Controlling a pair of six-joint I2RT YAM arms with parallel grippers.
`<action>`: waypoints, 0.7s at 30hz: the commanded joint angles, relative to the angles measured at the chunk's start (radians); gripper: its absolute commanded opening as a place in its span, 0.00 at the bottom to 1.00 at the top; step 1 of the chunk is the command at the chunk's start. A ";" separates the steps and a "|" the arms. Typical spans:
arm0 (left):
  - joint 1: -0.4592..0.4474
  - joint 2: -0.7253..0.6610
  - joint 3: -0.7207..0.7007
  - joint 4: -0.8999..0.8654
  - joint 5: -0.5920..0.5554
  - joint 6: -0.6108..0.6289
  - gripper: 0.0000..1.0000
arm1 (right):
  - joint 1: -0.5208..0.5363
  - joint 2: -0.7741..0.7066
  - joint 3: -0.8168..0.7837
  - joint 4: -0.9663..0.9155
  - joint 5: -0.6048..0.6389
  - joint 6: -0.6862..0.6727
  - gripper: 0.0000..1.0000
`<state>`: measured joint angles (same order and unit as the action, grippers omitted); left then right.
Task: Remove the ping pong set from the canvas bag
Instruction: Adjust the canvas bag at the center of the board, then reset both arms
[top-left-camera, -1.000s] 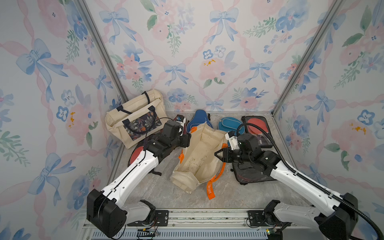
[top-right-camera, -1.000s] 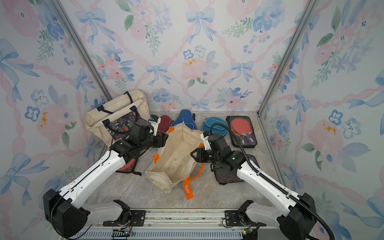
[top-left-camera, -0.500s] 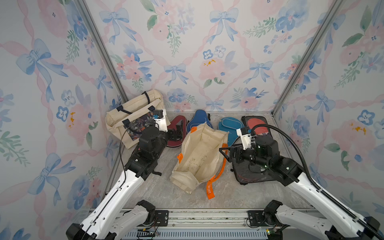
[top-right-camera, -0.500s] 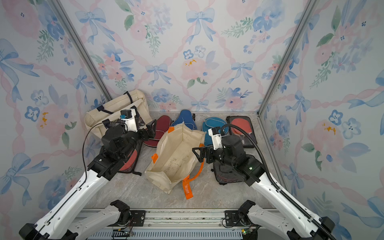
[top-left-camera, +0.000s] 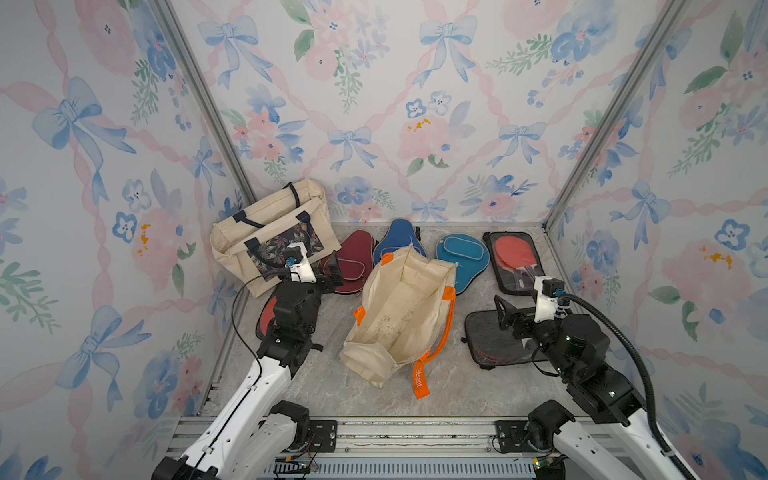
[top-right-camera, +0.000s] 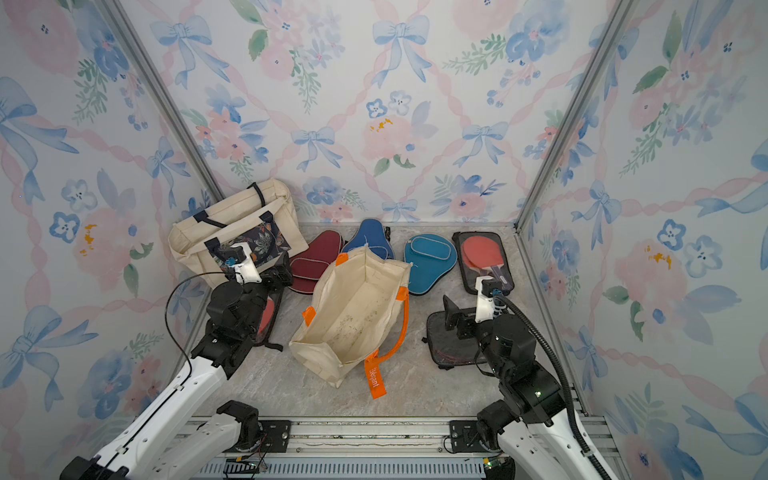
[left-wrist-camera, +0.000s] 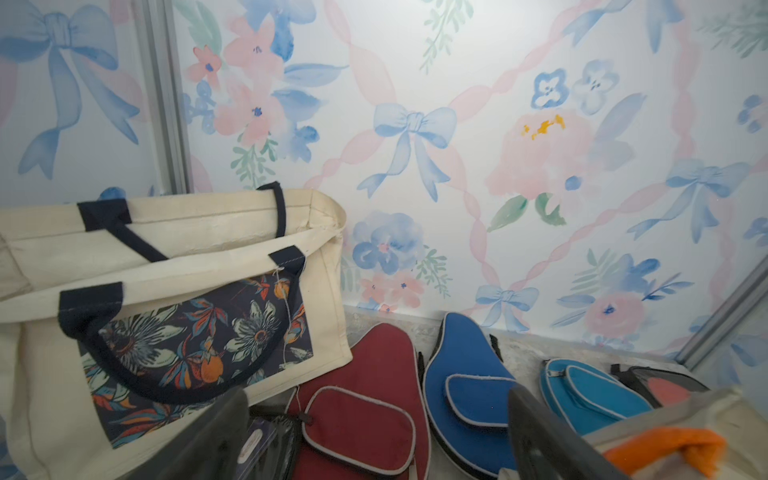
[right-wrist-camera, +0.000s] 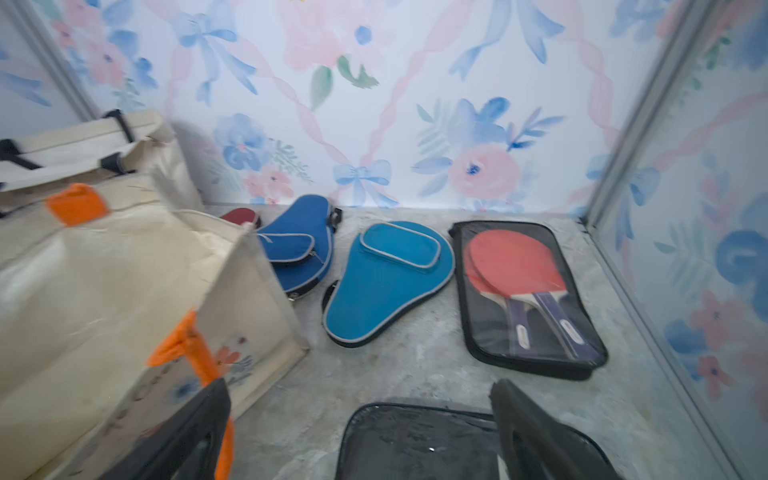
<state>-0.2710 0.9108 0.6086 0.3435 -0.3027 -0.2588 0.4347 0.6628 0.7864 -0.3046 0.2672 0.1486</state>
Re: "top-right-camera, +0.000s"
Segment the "black mesh ping pong case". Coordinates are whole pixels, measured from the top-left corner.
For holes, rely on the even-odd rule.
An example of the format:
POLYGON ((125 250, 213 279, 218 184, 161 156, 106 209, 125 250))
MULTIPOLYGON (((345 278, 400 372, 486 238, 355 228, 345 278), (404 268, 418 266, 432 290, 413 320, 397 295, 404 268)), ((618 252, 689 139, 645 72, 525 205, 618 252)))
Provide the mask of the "black mesh ping pong case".
POLYGON ((432 361, 441 370, 487 363, 475 338, 459 339, 456 330, 445 329, 444 311, 428 315, 422 342, 428 346, 432 361))

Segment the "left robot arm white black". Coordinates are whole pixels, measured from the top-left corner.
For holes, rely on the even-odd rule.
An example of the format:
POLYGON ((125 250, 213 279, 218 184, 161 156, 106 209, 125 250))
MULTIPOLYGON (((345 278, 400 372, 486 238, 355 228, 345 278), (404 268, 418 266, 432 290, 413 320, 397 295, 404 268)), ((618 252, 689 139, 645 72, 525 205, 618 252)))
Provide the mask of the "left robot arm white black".
POLYGON ((200 405, 228 381, 251 350, 266 311, 276 313, 293 283, 289 266, 274 265, 260 280, 237 274, 216 286, 206 307, 206 332, 163 392, 90 459, 76 457, 63 479, 189 479, 220 453, 250 453, 267 435, 257 408, 229 400, 180 443, 174 441, 200 405))

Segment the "black case red paddle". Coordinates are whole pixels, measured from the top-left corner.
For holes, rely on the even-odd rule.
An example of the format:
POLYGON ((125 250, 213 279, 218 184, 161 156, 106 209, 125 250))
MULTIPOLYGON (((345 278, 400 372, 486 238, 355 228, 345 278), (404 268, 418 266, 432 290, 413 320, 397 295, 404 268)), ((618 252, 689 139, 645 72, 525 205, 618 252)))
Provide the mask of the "black case red paddle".
POLYGON ((497 233, 454 232, 451 240, 457 250, 457 262, 467 293, 477 294, 475 281, 481 276, 492 276, 499 280, 503 295, 509 295, 514 290, 507 254, 497 233))

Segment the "maroon ping pong paddle case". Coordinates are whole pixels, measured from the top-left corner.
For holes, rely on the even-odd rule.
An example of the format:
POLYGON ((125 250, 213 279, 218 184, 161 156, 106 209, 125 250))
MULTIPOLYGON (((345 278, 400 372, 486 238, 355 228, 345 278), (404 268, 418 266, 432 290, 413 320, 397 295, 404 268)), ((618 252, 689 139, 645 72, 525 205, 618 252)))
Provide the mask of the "maroon ping pong paddle case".
POLYGON ((312 295, 325 270, 335 262, 345 241, 333 230, 321 232, 308 244, 308 249, 290 259, 293 284, 290 289, 303 295, 312 295))

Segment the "teal ping pong paddle case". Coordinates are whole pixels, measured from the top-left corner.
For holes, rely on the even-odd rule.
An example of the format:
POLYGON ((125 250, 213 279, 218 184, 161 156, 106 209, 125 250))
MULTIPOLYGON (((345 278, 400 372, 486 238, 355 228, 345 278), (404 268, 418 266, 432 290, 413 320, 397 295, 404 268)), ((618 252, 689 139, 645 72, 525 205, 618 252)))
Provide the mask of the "teal ping pong paddle case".
POLYGON ((458 259, 455 246, 436 234, 418 234, 405 244, 404 261, 411 265, 409 292, 423 296, 447 275, 458 259))

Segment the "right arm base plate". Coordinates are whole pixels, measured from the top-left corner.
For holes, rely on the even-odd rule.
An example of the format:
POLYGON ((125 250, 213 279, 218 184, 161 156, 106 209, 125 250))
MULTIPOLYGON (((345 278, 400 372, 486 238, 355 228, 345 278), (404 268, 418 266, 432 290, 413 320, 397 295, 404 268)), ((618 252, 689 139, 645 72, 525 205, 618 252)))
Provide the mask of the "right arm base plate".
POLYGON ((449 445, 447 449, 456 454, 498 452, 498 443, 492 436, 490 426, 482 420, 451 420, 448 423, 449 445))

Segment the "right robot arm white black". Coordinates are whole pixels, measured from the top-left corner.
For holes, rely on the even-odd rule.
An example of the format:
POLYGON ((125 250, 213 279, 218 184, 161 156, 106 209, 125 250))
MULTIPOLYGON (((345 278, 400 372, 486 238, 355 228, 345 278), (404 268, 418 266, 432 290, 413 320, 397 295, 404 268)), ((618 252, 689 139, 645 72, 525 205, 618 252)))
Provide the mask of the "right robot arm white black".
POLYGON ((478 297, 469 315, 443 297, 447 331, 476 343, 479 372, 502 398, 477 414, 481 443, 533 479, 616 479, 576 412, 564 368, 545 336, 509 298, 478 297))

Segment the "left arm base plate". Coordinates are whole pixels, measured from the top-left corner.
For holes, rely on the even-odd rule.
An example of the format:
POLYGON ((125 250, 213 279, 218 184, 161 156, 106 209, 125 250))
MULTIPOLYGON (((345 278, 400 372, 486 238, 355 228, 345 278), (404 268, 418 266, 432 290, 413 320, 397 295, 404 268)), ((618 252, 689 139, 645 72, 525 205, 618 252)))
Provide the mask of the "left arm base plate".
POLYGON ((290 439, 290 420, 248 420, 240 422, 237 442, 227 453, 286 453, 290 439))

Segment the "cream canvas bag orange handles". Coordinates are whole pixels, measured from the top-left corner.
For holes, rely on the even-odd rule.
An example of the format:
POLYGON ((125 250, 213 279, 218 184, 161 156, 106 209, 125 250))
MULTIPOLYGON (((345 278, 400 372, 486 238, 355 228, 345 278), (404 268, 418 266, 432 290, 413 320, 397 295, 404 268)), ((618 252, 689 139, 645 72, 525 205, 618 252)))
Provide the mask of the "cream canvas bag orange handles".
POLYGON ((381 364, 406 339, 411 268, 366 246, 339 254, 320 277, 289 342, 294 358, 336 388, 363 365, 371 396, 385 396, 381 364))

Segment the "blue ping pong paddle case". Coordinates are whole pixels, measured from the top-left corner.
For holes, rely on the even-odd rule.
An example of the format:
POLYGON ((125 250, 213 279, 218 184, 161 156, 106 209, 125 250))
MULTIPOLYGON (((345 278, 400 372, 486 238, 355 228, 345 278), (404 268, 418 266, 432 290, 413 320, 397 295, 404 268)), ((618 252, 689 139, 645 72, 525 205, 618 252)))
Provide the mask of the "blue ping pong paddle case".
POLYGON ((357 232, 342 248, 342 253, 367 247, 383 260, 394 259, 394 251, 390 243, 391 231, 379 220, 368 218, 361 222, 357 232))

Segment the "cream canvas bag navy handles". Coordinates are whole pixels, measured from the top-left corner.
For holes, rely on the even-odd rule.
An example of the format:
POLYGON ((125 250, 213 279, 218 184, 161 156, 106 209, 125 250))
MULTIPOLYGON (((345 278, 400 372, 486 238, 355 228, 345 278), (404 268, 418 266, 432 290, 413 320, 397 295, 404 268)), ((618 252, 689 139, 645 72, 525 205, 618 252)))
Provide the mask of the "cream canvas bag navy handles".
POLYGON ((223 249, 246 242, 258 272, 273 266, 284 252, 294 257, 308 249, 289 188, 276 179, 246 189, 176 223, 169 235, 174 259, 210 288, 224 283, 217 272, 223 249))

